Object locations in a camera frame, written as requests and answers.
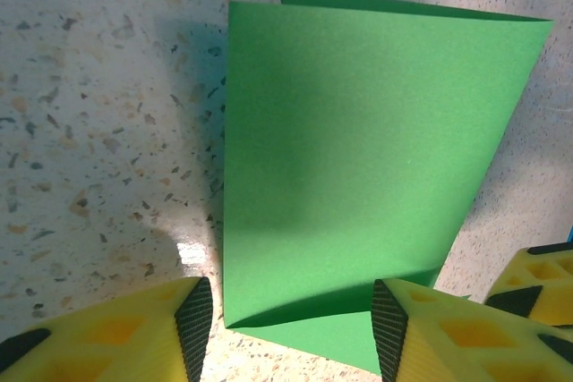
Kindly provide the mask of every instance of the black rubber pad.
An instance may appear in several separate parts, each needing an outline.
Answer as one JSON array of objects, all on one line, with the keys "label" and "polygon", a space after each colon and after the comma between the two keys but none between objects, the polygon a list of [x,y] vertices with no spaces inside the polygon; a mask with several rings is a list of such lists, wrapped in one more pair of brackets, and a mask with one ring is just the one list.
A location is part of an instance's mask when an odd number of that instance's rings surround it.
[{"label": "black rubber pad", "polygon": [[554,243],[551,245],[534,246],[527,250],[531,255],[551,254],[552,252],[561,252],[562,250],[573,250],[573,242]]},{"label": "black rubber pad", "polygon": [[398,377],[407,326],[406,312],[386,284],[377,279],[372,298],[372,329],[384,382],[395,382]]},{"label": "black rubber pad", "polygon": [[212,319],[211,285],[209,279],[203,277],[175,313],[179,344],[190,382],[201,379]]},{"label": "black rubber pad", "polygon": [[552,351],[557,353],[563,360],[573,366],[573,343],[554,335],[541,334],[537,337],[539,337],[539,340],[546,344]]},{"label": "black rubber pad", "polygon": [[514,315],[527,318],[531,310],[533,310],[542,289],[541,285],[536,285],[494,294],[488,297],[485,304],[492,308],[505,310]]},{"label": "black rubber pad", "polygon": [[12,366],[36,346],[50,336],[47,328],[37,328],[14,337],[9,337],[0,343],[0,373]]}]

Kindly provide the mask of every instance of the green paper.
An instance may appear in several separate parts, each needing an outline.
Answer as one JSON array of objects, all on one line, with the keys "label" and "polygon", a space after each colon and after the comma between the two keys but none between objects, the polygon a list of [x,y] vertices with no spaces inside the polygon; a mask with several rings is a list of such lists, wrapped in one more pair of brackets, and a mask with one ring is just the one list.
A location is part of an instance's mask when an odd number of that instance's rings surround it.
[{"label": "green paper", "polygon": [[226,326],[380,374],[376,278],[432,286],[552,23],[232,3]]}]

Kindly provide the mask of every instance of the terrazzo surface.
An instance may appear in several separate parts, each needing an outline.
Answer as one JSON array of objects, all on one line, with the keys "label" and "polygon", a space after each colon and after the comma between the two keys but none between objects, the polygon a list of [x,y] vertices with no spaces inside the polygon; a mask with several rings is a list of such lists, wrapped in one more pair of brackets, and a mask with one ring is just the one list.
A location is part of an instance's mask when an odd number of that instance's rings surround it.
[{"label": "terrazzo surface", "polygon": [[[555,20],[440,275],[479,301],[515,250],[564,241],[573,220],[573,4],[412,1]],[[201,380],[379,380],[223,328],[228,2],[0,0],[0,338],[205,275],[216,308]]]}]

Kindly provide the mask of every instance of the folded green paper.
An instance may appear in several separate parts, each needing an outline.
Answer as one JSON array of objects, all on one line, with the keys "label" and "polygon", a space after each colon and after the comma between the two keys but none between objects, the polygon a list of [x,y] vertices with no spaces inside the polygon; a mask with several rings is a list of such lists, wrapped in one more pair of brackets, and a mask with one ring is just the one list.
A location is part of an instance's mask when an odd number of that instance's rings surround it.
[{"label": "folded green paper", "polygon": [[232,3],[226,326],[380,374],[376,278],[433,285],[552,23]]}]

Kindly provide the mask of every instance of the speckled countertop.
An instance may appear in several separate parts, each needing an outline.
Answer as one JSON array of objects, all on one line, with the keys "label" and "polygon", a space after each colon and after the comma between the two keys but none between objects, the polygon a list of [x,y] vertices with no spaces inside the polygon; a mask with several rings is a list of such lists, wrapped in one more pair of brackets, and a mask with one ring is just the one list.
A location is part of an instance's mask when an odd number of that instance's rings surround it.
[{"label": "speckled countertop", "polygon": [[[204,274],[217,306],[202,380],[378,380],[223,328],[228,1],[0,0],[0,337]],[[556,21],[440,276],[481,300],[516,249],[573,221],[573,4],[413,1]]]}]

